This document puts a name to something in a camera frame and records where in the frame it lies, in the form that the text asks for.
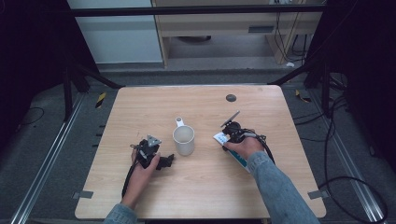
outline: black curtain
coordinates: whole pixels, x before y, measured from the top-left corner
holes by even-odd
[[[99,73],[76,19],[45,13],[52,9],[70,7],[65,0],[5,0],[4,6],[0,4],[1,152],[33,97],[63,82],[66,58],[60,51],[68,50],[76,63]]]
[[[396,4],[328,1],[308,58],[323,56],[331,72],[345,74],[346,96],[377,156],[396,172]],[[309,76],[320,77],[320,69]]]

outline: black cable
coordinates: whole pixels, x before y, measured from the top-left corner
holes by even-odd
[[[256,139],[259,140],[259,142],[260,142],[260,143],[262,144],[262,146],[265,148],[265,151],[267,152],[268,157],[271,159],[271,161],[274,163],[274,165],[276,165],[276,164],[275,164],[274,156],[273,156],[273,154],[272,154],[272,151],[271,151],[271,149],[268,147],[268,145],[267,145],[265,139],[262,138],[262,136],[257,135],[257,134],[256,134]]]
[[[122,198],[125,195],[126,190],[128,189],[129,179],[131,178],[131,175],[134,172],[134,168],[139,163],[137,161],[137,153],[139,153],[139,151],[140,151],[139,149],[136,150],[136,156],[134,157],[134,162],[132,163],[131,168],[129,168],[128,175],[125,177],[125,182],[124,182],[124,185],[123,185],[123,188],[122,188],[122,193],[121,193]]]
[[[31,108],[29,108],[29,110],[32,110],[32,109],[39,109],[39,110],[41,110],[41,112],[42,112],[41,115],[38,117],[38,119],[35,119],[35,120],[33,120],[33,121],[30,121],[30,122],[24,122],[24,123],[22,123],[21,125],[33,124],[33,123],[39,121],[41,118],[43,118],[43,116],[44,116],[44,114],[45,114],[43,108],[41,108],[41,107],[31,107]]]
[[[303,119],[303,118],[307,118],[307,117],[310,117],[310,116],[313,116],[313,115],[316,115],[316,114],[318,114],[318,112],[315,112],[315,113],[312,113],[312,114],[308,114],[308,115],[302,115],[300,117],[293,118],[293,119]]]
[[[339,106],[337,106],[337,107],[335,108],[335,110],[337,110],[338,108],[340,108],[340,107],[342,107],[342,106],[344,106],[344,105],[347,105],[347,104],[339,105]],[[306,117],[309,117],[309,116],[312,116],[312,115],[316,115],[316,114],[318,114],[318,112],[317,112],[317,113],[312,113],[312,114],[309,114],[309,115],[300,116],[300,117],[295,118],[295,119],[303,119],[303,118],[306,118]],[[310,123],[310,122],[312,122],[312,121],[314,121],[314,120],[316,120],[316,119],[319,119],[319,118],[322,117],[323,115],[325,115],[325,113],[321,113],[320,115],[318,115],[318,116],[316,116],[316,117],[314,117],[314,118],[312,118],[312,119],[309,119],[309,120],[306,120],[306,121],[302,121],[302,122],[300,122],[300,123],[294,123],[294,125],[297,126],[297,125],[303,125],[303,124]]]
[[[295,56],[305,56],[305,53],[306,53],[306,39],[307,39],[307,37],[308,37],[308,35],[305,35],[305,38],[304,38],[304,46],[303,46],[303,49],[302,50],[297,50],[297,49],[294,49],[294,46],[295,46],[295,44],[296,44],[296,42],[297,42],[297,39],[298,39],[298,35],[296,35],[295,37],[294,37],[294,40],[293,40],[293,44],[292,44],[292,46],[291,46],[291,52],[295,55]]]
[[[280,53],[282,54],[283,59],[285,59],[287,62],[289,62],[289,63],[299,62],[301,59],[294,60],[294,59],[288,57],[288,55],[287,55],[288,53],[286,52],[285,44],[284,44],[283,39],[282,39],[282,34],[280,33],[280,30],[279,30],[279,21],[280,21],[280,12],[277,12],[276,13],[276,29],[275,29],[275,43],[276,43],[276,46],[280,50]],[[296,21],[297,21],[297,17],[294,19],[294,23],[293,23],[293,26],[291,27],[291,29],[294,28]],[[277,43],[277,40],[276,40],[276,36],[277,35],[279,35],[279,39],[280,39],[280,42],[281,42],[281,44],[283,46],[283,49]]]
[[[327,165],[328,144],[329,144],[329,140],[330,140],[330,132],[331,132],[332,126],[334,126],[334,129],[335,129],[333,113],[334,113],[334,111],[335,111],[335,106],[336,106],[336,104],[339,103],[339,102],[338,102],[339,99],[341,99],[341,98],[337,98],[337,100],[335,100],[334,103],[333,103],[333,105],[332,105],[332,110],[331,110],[331,114],[330,114],[331,123],[330,123],[329,130],[327,131],[327,134],[326,134],[326,141],[325,141],[325,146],[324,146],[324,175],[325,175],[325,182],[324,182],[323,184],[319,185],[318,188],[321,189],[321,188],[323,188],[324,186],[326,186],[327,191],[329,191],[329,195],[330,195],[330,197],[332,198],[332,200],[334,201],[334,203],[335,203],[343,212],[345,212],[346,214],[348,214],[350,217],[354,218],[355,220],[358,220],[359,222],[362,222],[362,223],[382,223],[382,222],[384,222],[384,221],[387,219],[387,217],[388,217],[388,207],[387,207],[387,204],[385,203],[384,199],[381,197],[381,195],[378,193],[378,191],[377,191],[375,188],[373,188],[372,186],[370,186],[370,185],[367,184],[366,182],[364,182],[364,181],[362,181],[362,180],[360,180],[360,179],[358,179],[358,178],[356,178],[356,177],[352,177],[352,176],[338,176],[338,177],[335,177],[335,178],[332,178],[332,179],[329,179],[329,177],[328,177],[328,169],[327,169],[327,166],[328,166],[328,165]],[[361,219],[361,218],[359,218],[359,217],[356,217],[356,216],[354,216],[353,214],[351,214],[350,212],[348,212],[348,211],[345,209],[345,207],[343,207],[343,206],[333,197],[333,195],[332,195],[332,190],[331,190],[331,188],[330,188],[330,183],[333,182],[333,181],[335,181],[335,180],[338,180],[338,179],[353,179],[353,180],[358,181],[358,182],[360,182],[360,183],[366,185],[367,187],[369,187],[369,189],[370,189],[374,194],[376,194],[376,196],[379,198],[379,200],[381,201],[381,203],[384,205],[384,207],[385,207],[385,208],[384,208],[384,209],[385,209],[384,216],[383,216],[380,220],[378,220],[378,221],[371,222],[371,221],[366,221],[366,220],[363,220],[363,219]]]
[[[326,140],[318,140],[318,139],[310,139],[310,138],[300,138],[301,140],[310,141],[310,142],[325,142]]]
[[[305,47],[306,47],[306,39],[308,38],[308,35],[305,35],[305,38],[304,38],[304,46],[303,46],[303,53],[302,53],[302,58],[301,58],[301,65],[303,65],[304,64],[304,61],[305,61],[305,54],[306,54],[306,50],[305,50]]]

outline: gray floor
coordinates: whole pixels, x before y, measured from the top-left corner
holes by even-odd
[[[235,84],[235,83],[267,83],[285,76],[291,68],[285,64],[276,64],[271,51],[262,36],[212,36],[207,42],[199,39],[177,39],[172,42],[169,65],[166,68],[144,69],[134,72],[103,73],[109,79],[128,86],[136,85],[190,85],[190,84]],[[301,81],[304,76],[295,78],[284,85],[290,113],[294,118],[319,113],[315,102],[307,103],[295,96],[295,90],[303,89]],[[35,202],[29,222],[31,223],[79,223],[74,215],[77,200],[72,194],[83,188],[100,142],[102,125],[110,113],[117,95],[102,83],[89,78],[92,85],[90,92],[82,94],[83,101],[67,136],[64,146],[52,167],[48,180]],[[97,98],[105,91],[107,96],[101,108],[95,108]],[[308,92],[315,98],[319,88]],[[333,98],[340,93],[332,91]],[[79,93],[74,91],[74,99]],[[2,159],[0,170],[0,220],[4,223],[12,218],[21,204],[23,197],[35,179],[41,163],[59,132],[64,118],[63,87],[56,86],[38,94],[32,102],[20,131],[15,134],[9,144],[11,152]],[[296,119],[299,123],[313,118],[308,116]],[[326,119],[317,119],[305,125],[297,125],[309,164],[318,184],[324,182],[324,142],[327,126]],[[373,185],[386,200],[389,219],[388,223],[396,223],[396,175],[388,164],[380,158],[371,157],[368,145],[361,134],[353,116],[342,106],[334,113],[336,132],[342,139],[348,155],[361,172],[365,181]],[[348,175],[343,160],[332,137],[328,149],[329,177]],[[332,184],[333,196],[355,216],[368,220],[350,181],[339,181]],[[359,223],[343,213],[331,198],[324,199],[327,215],[322,223]],[[176,223],[156,221],[152,223]],[[246,221],[226,220],[221,223],[246,223]]]

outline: gray sleeve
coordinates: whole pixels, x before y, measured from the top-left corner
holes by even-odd
[[[273,223],[319,223],[291,180],[265,152],[250,155],[247,166]]]
[[[128,206],[116,204],[105,219],[105,224],[135,224],[137,216],[134,210]]]

